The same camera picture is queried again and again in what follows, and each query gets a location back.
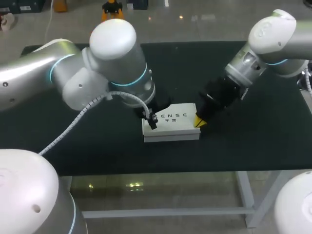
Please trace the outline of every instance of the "black mat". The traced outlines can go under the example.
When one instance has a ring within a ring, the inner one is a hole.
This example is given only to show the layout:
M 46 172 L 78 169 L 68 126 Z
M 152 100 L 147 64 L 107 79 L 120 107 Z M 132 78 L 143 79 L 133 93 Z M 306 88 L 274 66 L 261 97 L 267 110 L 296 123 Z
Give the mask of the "black mat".
M 175 103 L 222 73 L 244 42 L 144 44 L 153 80 Z M 29 53 L 35 47 L 25 48 Z M 0 147 L 39 152 L 75 118 L 56 90 L 0 114 Z M 45 157 L 62 175 L 312 168 L 312 116 L 295 80 L 266 72 L 201 140 L 143 143 L 141 121 L 113 100 L 91 110 Z

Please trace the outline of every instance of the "white cable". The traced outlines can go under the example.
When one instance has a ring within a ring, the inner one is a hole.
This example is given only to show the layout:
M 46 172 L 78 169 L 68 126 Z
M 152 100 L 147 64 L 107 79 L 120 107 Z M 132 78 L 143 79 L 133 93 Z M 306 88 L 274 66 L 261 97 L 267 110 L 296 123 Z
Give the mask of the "white cable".
M 306 78 L 307 89 L 312 97 L 312 88 L 310 84 L 310 73 L 309 73 L 308 66 L 304 69 L 304 76 Z
M 50 20 L 48 22 L 48 26 L 45 30 L 45 34 L 44 34 L 44 43 L 47 43 L 48 42 L 48 32 L 49 32 L 49 28 L 50 28 L 50 25 L 51 25 L 51 21 L 52 21 L 52 14 L 53 14 L 53 1 L 51 1 L 51 7 L 50 7 Z
M 108 92 L 107 94 L 103 94 L 100 95 L 99 97 L 97 97 L 96 99 L 92 100 L 88 105 L 86 105 L 82 111 L 80 111 L 80 113 L 78 114 L 78 116 L 74 119 L 74 121 L 64 130 L 64 132 L 62 132 L 54 141 L 52 141 L 47 147 L 45 147 L 40 153 L 39 155 L 44 155 L 46 152 L 48 152 L 50 149 L 52 149 L 57 143 L 59 143 L 75 126 L 76 124 L 79 122 L 79 120 L 83 117 L 83 115 L 90 110 L 91 108 L 95 107 L 97 104 L 99 104 L 103 98 L 107 97 L 107 96 L 112 96 L 112 95 L 119 95 L 119 96 L 125 96 L 128 98 L 131 98 L 137 102 L 139 102 L 142 107 L 145 110 L 145 116 L 146 118 L 150 118 L 150 111 L 147 107 L 147 105 L 141 100 L 139 99 L 137 96 L 134 96 L 132 94 L 126 93 L 126 92 L 120 92 L 120 91 L 112 91 L 112 92 Z

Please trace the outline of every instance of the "cardboard box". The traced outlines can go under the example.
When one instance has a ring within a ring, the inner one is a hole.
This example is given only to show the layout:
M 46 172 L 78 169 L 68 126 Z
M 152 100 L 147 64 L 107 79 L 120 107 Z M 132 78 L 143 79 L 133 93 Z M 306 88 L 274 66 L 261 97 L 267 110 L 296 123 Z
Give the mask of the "cardboard box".
M 38 13 L 42 11 L 45 0 L 19 0 L 21 13 Z
M 0 14 L 18 14 L 20 13 L 20 8 L 18 6 L 17 0 L 0 0 Z
M 152 130 L 142 120 L 144 142 L 198 140 L 200 129 L 194 128 L 196 106 L 194 103 L 172 104 L 156 114 L 157 128 Z

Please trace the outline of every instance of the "tiled floor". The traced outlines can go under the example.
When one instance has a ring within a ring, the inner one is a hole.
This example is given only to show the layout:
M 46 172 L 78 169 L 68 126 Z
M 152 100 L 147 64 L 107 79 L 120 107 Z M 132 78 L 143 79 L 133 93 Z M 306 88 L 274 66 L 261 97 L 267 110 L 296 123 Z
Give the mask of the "tiled floor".
M 297 19 L 311 19 L 302 0 L 150 0 L 149 10 L 127 10 L 124 15 L 136 29 L 141 43 L 203 40 L 246 40 L 250 28 L 276 8 Z M 100 23 L 103 0 L 68 0 L 69 12 L 54 13 L 48 39 L 88 42 Z M 49 2 L 38 14 L 17 15 L 9 32 L 0 32 L 0 62 L 18 58 L 26 45 L 43 44 L 50 17 Z M 249 173 L 257 195 L 268 172 Z M 131 189 L 131 183 L 140 183 Z M 180 173 L 75 177 L 72 193 L 87 210 L 154 207 L 236 206 L 240 204 L 233 173 Z M 247 230 L 244 217 L 184 216 L 88 219 L 89 234 L 186 233 L 276 234 L 272 210 L 261 225 Z

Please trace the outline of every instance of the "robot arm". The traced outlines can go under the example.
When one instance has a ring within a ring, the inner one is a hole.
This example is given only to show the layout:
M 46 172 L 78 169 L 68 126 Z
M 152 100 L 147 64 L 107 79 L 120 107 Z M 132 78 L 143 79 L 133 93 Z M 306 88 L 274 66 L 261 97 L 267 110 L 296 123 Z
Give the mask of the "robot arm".
M 121 19 L 108 20 L 94 29 L 90 47 L 80 51 L 72 42 L 58 39 L 0 67 L 0 110 L 56 87 L 64 102 L 82 110 L 111 89 L 133 94 L 150 109 L 146 117 L 140 104 L 123 102 L 156 128 L 155 113 L 170 105 L 156 101 L 156 88 L 133 26 Z
M 300 74 L 312 59 L 311 37 L 311 21 L 296 21 L 282 10 L 274 10 L 270 17 L 259 21 L 248 42 L 227 64 L 225 74 L 208 82 L 200 93 L 205 104 L 196 114 L 195 127 L 242 99 L 267 68 L 285 78 Z

